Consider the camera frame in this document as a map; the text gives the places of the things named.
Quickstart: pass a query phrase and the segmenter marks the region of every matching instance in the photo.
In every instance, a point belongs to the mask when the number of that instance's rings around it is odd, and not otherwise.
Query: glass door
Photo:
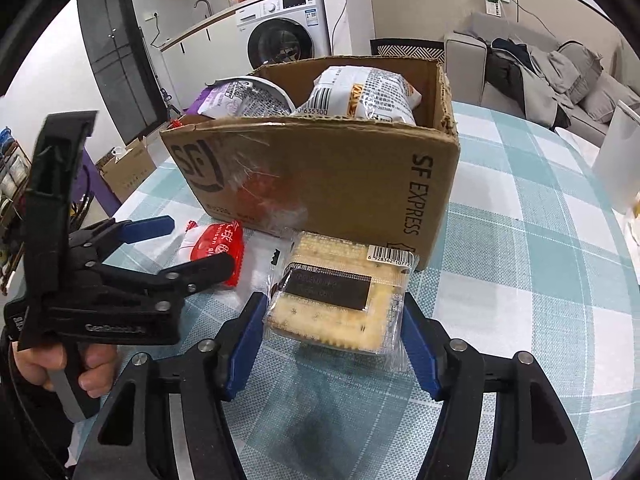
[[[313,41],[305,27],[282,18],[258,25],[249,37],[247,48],[254,68],[313,57]]]
[[[78,0],[95,81],[125,143],[151,133],[167,111],[145,52],[131,0]]]

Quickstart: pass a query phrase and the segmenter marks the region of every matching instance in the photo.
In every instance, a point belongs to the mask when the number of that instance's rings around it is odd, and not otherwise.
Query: cracker
[[[408,271],[367,259],[368,250],[366,245],[302,233],[289,266],[302,264],[310,269],[321,267],[327,274],[370,278],[366,307],[356,310],[303,298],[289,294],[285,285],[285,290],[274,296],[267,324],[278,333],[300,340],[351,351],[382,352],[398,297],[402,298],[406,288]]]

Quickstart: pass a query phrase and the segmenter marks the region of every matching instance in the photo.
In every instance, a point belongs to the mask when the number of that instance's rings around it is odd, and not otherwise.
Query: small cardboard box
[[[460,156],[449,83],[422,59],[327,57],[254,75],[300,106],[332,65],[400,73],[422,94],[418,126],[347,118],[226,118],[161,132],[207,213],[278,234],[292,227],[411,250],[423,269]]]
[[[124,202],[156,169],[146,146],[138,139],[127,146],[130,150],[120,160],[112,158],[100,168],[102,178]]]

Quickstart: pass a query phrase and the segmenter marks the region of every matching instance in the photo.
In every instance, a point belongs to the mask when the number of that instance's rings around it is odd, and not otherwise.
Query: finger
[[[24,350],[29,362],[47,370],[63,370],[66,366],[66,353],[60,343],[47,346],[36,346]]]
[[[23,350],[22,352],[18,352],[18,343],[12,343],[14,348],[14,359],[15,365],[25,380],[29,381],[31,384],[35,384],[36,386],[41,386],[47,381],[47,371],[31,362],[29,350]]]
[[[97,399],[103,395],[108,394],[111,391],[111,386],[105,386],[104,388],[98,388],[97,390],[91,390],[86,394],[92,399]]]
[[[94,390],[111,389],[113,375],[115,373],[115,363],[106,363],[92,370],[87,370],[78,377],[80,387],[86,392]]]
[[[100,365],[114,362],[118,357],[115,345],[92,344],[84,353],[84,363],[87,368],[97,368]]]

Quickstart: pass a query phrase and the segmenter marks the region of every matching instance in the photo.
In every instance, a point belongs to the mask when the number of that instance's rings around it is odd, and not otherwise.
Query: white cabinet
[[[187,108],[207,84],[251,72],[246,45],[229,16],[194,32],[162,53],[178,102]]]
[[[235,16],[215,22],[207,30],[214,53],[209,66],[210,81],[246,75],[254,70],[249,63],[247,44],[241,44]]]
[[[178,101],[180,108],[187,108],[193,100],[188,101],[190,95],[190,74],[188,73],[187,58],[183,54],[182,49],[182,44],[176,43],[171,48],[165,50],[162,53],[162,57],[164,58],[164,64],[169,73],[171,83],[174,86],[174,98]]]

